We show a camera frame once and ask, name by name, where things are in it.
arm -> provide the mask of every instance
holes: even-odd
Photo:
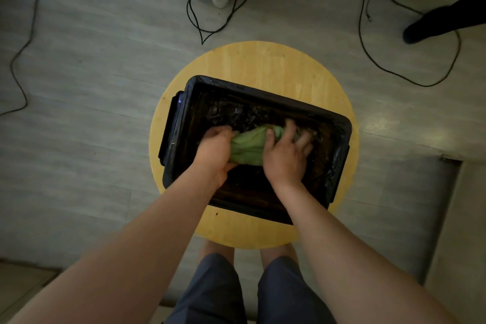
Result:
[[[193,164],[106,246],[82,257],[11,323],[143,323],[162,299],[231,165],[231,128],[208,131]]]
[[[324,301],[340,324],[457,323],[409,275],[352,234],[323,208],[301,183],[310,136],[295,143],[289,121],[274,146],[270,131],[264,171],[289,212],[309,259]]]

gray wooden floor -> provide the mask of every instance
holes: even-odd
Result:
[[[0,256],[67,267],[122,228],[157,196],[147,143],[168,83],[206,51],[260,39],[309,54],[341,82],[360,125],[361,153],[338,217],[421,279],[456,173],[439,156],[486,157],[486,28],[465,29],[450,78],[420,88],[366,58],[356,27],[360,1],[248,0],[201,46],[186,0],[42,0],[36,39],[15,67],[30,106],[0,118]],[[451,0],[402,1],[427,10]],[[3,112],[21,104],[8,62],[26,40],[33,0],[0,3]],[[210,0],[194,4],[206,28],[229,12]],[[426,83],[446,71],[452,34],[408,46],[401,32],[416,15],[389,0],[372,0],[370,12],[363,38],[385,67]],[[187,286],[200,242],[191,241],[167,300]],[[237,251],[236,269],[254,313],[258,252]]]

round wooden stool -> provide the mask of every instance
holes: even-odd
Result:
[[[339,182],[334,212],[351,185],[359,155],[359,132],[351,103],[341,85],[320,63],[300,51],[285,45],[248,41],[221,46],[189,63],[173,79],[162,95],[150,127],[150,165],[155,183],[164,192],[158,151],[162,142],[172,97],[184,90],[195,75],[207,75],[229,82],[290,97],[349,118],[353,133],[350,149]],[[297,239],[292,225],[276,223],[214,206],[207,206],[196,234],[223,245],[241,249],[264,249],[280,246]]]

shorts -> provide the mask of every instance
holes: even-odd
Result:
[[[273,260],[258,283],[260,324],[336,323],[326,304],[304,282],[298,264],[287,256]],[[167,324],[246,324],[240,280],[218,253],[204,257]]]

black tub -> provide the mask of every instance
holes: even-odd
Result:
[[[316,132],[302,180],[325,208],[334,200],[349,151],[348,118],[316,106],[236,83],[197,75],[173,98],[158,157],[169,187],[194,160],[199,142],[212,126],[230,125],[240,132],[261,124],[285,125],[292,118]],[[237,166],[216,191],[210,205],[291,224],[262,167]]]

